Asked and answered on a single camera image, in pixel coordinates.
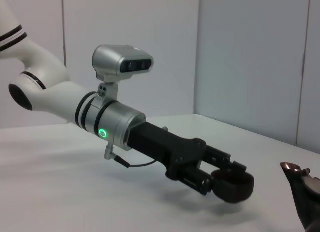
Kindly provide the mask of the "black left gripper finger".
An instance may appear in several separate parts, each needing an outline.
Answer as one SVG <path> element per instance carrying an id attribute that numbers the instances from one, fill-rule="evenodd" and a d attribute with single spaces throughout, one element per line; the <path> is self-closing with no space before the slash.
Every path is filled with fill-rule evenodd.
<path id="1" fill-rule="evenodd" d="M 181 167 L 177 174 L 180 182 L 202 195 L 207 195 L 213 189 L 212 177 L 195 164 Z"/>
<path id="2" fill-rule="evenodd" d="M 203 161 L 211 164 L 220 170 L 232 170 L 237 172 L 246 172 L 247 167 L 236 161 L 231 161 L 231 155 L 221 150 L 206 146 Z"/>

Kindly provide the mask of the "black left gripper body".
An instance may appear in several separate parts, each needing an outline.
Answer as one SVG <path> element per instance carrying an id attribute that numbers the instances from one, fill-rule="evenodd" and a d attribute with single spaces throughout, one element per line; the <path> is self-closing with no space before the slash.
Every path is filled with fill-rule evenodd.
<path id="1" fill-rule="evenodd" d="M 182 138 L 145 122 L 131 129 L 127 144 L 163 164 L 166 177 L 171 180 L 207 179 L 200 172 L 207 144 L 199 138 Z"/>

